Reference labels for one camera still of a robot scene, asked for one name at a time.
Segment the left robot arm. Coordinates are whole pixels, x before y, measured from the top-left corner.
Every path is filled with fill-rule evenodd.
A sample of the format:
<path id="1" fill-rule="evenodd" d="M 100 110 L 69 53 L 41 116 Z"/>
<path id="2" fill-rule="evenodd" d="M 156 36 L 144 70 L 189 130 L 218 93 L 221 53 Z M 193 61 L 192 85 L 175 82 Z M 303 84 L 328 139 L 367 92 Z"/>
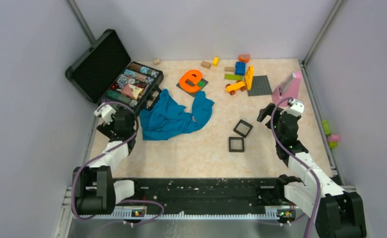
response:
<path id="1" fill-rule="evenodd" d="M 136 205 L 142 199 L 142 191 L 134 181 L 115 181 L 112 174 L 134 148 L 137 117 L 131 110 L 117 111 L 110 105 L 101 106 L 95 116 L 104 120 L 110 140 L 100 155 L 73 171 L 71 208 L 80 219 L 111 214 L 122 200 Z"/>

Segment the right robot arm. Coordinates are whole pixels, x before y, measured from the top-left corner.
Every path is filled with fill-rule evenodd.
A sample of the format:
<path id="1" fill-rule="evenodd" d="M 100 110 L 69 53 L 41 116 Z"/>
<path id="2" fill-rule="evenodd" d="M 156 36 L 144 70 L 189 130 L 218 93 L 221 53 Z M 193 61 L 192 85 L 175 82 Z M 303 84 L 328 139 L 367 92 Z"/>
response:
<path id="1" fill-rule="evenodd" d="M 367 237 L 364 205 L 356 191 L 348 191 L 330 178 L 313 160 L 298 139 L 298 121 L 304 104 L 289 99 L 288 108 L 269 103 L 259 111 L 258 122 L 266 123 L 276 142 L 276 154 L 296 176 L 279 176 L 274 199 L 279 204 L 289 201 L 308 216 L 304 237 L 313 229 L 321 238 Z"/>

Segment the blue garment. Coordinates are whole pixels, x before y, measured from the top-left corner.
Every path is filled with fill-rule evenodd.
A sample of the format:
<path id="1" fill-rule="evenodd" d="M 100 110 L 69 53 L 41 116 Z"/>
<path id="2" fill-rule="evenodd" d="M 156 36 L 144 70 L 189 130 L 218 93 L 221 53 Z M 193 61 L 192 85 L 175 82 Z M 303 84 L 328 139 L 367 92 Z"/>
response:
<path id="1" fill-rule="evenodd" d="M 153 108 L 143 109 L 139 114 L 143 140 L 162 141 L 198 131 L 209 122 L 213 106 L 214 101 L 200 91 L 194 98 L 191 112 L 186 112 L 186 107 L 178 104 L 164 89 Z"/>

